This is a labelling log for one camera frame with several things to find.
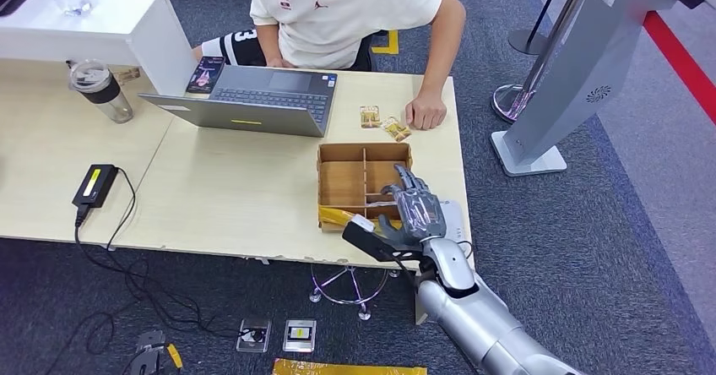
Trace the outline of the person's left hand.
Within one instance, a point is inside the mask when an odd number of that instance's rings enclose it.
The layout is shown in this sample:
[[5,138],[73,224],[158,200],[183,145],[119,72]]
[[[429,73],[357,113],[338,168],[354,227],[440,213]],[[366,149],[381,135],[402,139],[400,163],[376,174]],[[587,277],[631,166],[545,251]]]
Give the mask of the person's left hand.
[[439,92],[420,92],[405,107],[405,120],[412,128],[430,130],[441,125],[447,108]]

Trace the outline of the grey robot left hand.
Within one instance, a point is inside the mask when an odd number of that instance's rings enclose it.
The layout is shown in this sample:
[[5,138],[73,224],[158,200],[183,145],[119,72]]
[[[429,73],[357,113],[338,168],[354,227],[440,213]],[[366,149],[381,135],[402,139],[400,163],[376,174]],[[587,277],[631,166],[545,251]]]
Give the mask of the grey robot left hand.
[[138,337],[135,356],[128,367],[130,375],[161,374],[161,359],[165,351],[166,338],[162,330],[151,330]]

